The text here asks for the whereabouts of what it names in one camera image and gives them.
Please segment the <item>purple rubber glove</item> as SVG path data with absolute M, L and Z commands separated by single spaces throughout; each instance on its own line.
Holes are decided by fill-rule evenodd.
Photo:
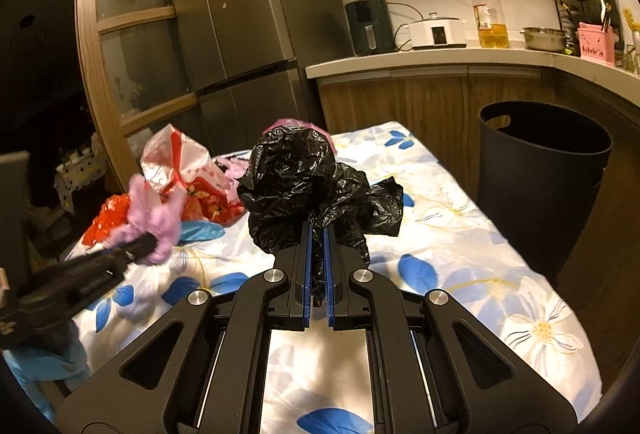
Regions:
M 163 202 L 141 174 L 134 174 L 129 181 L 128 196 L 127 223 L 114 228 L 102 244 L 114 248 L 150 234 L 155 238 L 156 246 L 147 256 L 138 258 L 137 263 L 146 266 L 164 264 L 180 239 L 186 190 L 183 186 L 175 186 Z

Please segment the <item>red white plastic bag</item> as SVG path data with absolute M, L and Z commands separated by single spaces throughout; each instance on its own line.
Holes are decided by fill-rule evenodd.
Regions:
M 245 213 L 238 186 L 248 161 L 214 157 L 170 124 L 146 142 L 140 164 L 146 181 L 163 200 L 177 187 L 186 191 L 181 215 L 185 222 L 208 220 L 229 226 Z

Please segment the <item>large black trash bag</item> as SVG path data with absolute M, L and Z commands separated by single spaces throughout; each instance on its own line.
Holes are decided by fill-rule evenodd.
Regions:
M 256 246 L 271 254 L 296 243 L 308 222 L 319 241 L 329 225 L 338 240 L 369 258 L 367 235 L 396 237 L 404 188 L 393 177 L 370 184 L 367 174 L 337 160 L 310 128 L 275 128 L 250 153 L 238 195 Z

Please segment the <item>blue rubber glove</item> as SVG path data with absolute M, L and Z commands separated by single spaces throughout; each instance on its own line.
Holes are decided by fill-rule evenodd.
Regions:
M 220 239 L 226 230 L 209 220 L 184 220 L 180 228 L 180 244 L 206 242 Z

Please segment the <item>black round trash bin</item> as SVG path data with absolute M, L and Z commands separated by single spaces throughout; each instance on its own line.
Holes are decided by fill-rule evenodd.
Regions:
M 528 100 L 480 109 L 477 205 L 534 272 L 553 280 L 574 250 L 613 147 L 589 116 Z

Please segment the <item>white kitchen countertop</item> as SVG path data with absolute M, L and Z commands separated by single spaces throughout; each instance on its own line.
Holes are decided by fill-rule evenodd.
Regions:
M 453 68 L 462 66 L 551 68 L 597 85 L 631 105 L 639 105 L 639 78 L 634 74 L 582 58 L 518 48 L 444 48 L 349 57 L 309 66 L 306 68 L 306 76 L 310 80 L 358 81 L 390 78 L 399 76 L 399 73 L 415 76 L 427 68 L 450 72 Z

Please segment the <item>crumpled red plastic bag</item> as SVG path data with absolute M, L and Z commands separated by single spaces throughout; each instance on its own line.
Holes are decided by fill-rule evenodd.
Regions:
M 111 232 L 128 223 L 130 197 L 128 194 L 113 194 L 102 204 L 98 216 L 81 238 L 84 246 L 94 246 L 106 240 Z

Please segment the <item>floral white blue tablecloth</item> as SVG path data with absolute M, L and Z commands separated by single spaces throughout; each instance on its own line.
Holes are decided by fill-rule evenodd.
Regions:
M 584 418 L 602 395 L 600 371 L 578 318 L 543 276 L 528 268 L 424 145 L 396 122 L 334 136 L 337 160 L 370 183 L 404 188 L 396 237 L 367 240 L 371 267 L 405 291 L 439 288 L 546 379 Z M 233 291 L 271 267 L 246 220 L 220 239 L 180 244 L 166 264 L 131 266 L 124 281 L 75 319 L 91 369 L 99 369 L 190 291 Z M 274 332 L 262 430 L 369 433 L 373 412 L 366 341 L 335 332 L 315 310 L 302 332 Z

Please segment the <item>polka dot covered table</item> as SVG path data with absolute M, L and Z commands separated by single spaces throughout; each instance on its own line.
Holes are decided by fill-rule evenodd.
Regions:
M 89 147 L 81 152 L 73 152 L 64 163 L 56 167 L 54 188 L 65 212 L 75 213 L 74 192 L 103 177 L 107 167 L 107 155 L 96 133 L 92 134 Z

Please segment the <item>wooden glass sliding door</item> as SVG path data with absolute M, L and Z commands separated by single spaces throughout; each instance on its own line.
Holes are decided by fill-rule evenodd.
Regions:
M 75 0 L 75 28 L 90 112 L 119 186 L 164 125 L 208 141 L 174 0 Z

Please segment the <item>pink plastic bag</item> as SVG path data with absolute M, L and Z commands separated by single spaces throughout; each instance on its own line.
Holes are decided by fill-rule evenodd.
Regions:
M 293 119 L 293 118 L 278 119 L 276 122 L 273 122 L 273 124 L 269 125 L 268 128 L 265 128 L 262 131 L 262 134 L 265 135 L 268 132 L 274 130 L 275 128 L 310 128 L 311 130 L 314 130 L 320 133 L 326 139 L 326 141 L 328 142 L 334 154 L 337 153 L 337 150 L 331 135 L 327 131 L 322 130 L 322 128 L 319 128 L 317 125 L 314 125 L 313 123 L 306 122 L 303 120 Z

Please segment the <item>wooden lower cabinets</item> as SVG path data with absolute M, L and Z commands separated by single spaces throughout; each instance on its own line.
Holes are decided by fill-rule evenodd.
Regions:
M 442 162 L 471 197 L 480 167 L 480 109 L 530 100 L 570 108 L 613 139 L 588 225 L 596 232 L 639 230 L 639 109 L 622 96 L 550 67 L 436 66 L 332 76 L 317 83 L 332 133 L 396 121 Z

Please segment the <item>grey steel refrigerator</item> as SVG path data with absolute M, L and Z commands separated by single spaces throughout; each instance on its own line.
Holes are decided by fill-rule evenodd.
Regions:
M 174 0 L 184 63 L 214 154 L 279 119 L 322 126 L 315 64 L 352 54 L 342 0 Z

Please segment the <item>white rice cooker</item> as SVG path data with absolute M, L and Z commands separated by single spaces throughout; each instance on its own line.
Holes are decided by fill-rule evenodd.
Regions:
M 414 50 L 466 47 L 464 23 L 457 17 L 438 16 L 431 12 L 430 16 L 409 24 L 408 28 Z

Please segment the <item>black air fryer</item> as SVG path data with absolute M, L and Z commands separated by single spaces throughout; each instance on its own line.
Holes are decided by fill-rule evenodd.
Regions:
M 353 1 L 345 12 L 357 56 L 393 53 L 394 30 L 385 0 Z

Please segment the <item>cooking oil bottle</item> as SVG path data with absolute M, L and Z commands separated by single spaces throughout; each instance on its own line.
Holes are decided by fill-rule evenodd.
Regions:
M 505 50 L 510 46 L 500 0 L 472 0 L 480 46 Z

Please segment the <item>steel pot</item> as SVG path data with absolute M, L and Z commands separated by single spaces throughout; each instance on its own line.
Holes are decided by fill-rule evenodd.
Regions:
M 566 50 L 566 33 L 559 29 L 546 27 L 525 27 L 521 30 L 525 47 L 529 50 L 540 50 L 549 53 L 564 53 Z

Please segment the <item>pink utensil holder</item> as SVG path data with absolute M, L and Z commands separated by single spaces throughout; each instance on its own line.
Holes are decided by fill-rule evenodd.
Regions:
M 615 64 L 615 34 L 610 27 L 581 22 L 577 29 L 582 59 L 596 64 Z

